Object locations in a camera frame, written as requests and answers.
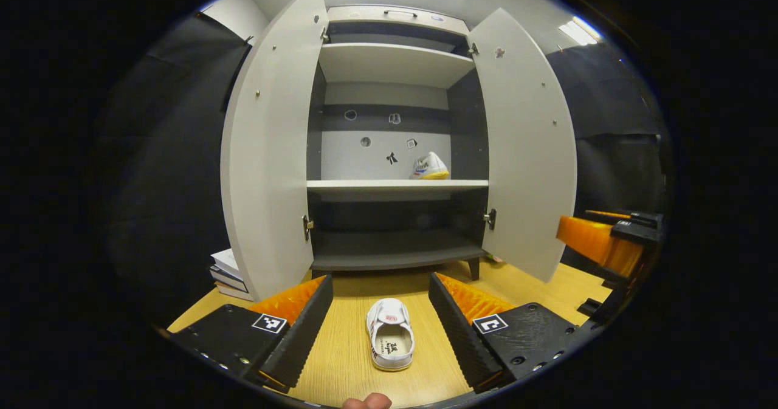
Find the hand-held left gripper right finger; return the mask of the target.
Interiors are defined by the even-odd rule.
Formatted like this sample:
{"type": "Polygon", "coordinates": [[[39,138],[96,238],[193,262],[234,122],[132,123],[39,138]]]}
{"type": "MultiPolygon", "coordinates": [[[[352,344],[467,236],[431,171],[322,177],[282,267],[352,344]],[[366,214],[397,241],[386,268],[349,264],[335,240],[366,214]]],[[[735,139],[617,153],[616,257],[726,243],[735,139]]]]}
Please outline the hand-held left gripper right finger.
{"type": "Polygon", "coordinates": [[[429,299],[475,393],[539,375],[589,339],[589,322],[537,302],[514,306],[441,273],[430,275],[429,299]]]}

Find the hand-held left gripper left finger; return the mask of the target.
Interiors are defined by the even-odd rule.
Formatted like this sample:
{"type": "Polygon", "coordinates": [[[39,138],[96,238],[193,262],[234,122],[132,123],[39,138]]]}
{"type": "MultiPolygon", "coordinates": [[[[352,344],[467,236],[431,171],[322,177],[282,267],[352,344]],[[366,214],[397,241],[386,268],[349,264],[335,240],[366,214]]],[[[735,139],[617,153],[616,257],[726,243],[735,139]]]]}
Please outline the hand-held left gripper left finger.
{"type": "Polygon", "coordinates": [[[219,372],[288,393],[296,387],[334,298],[331,274],[255,304],[222,296],[161,334],[219,372]]]}

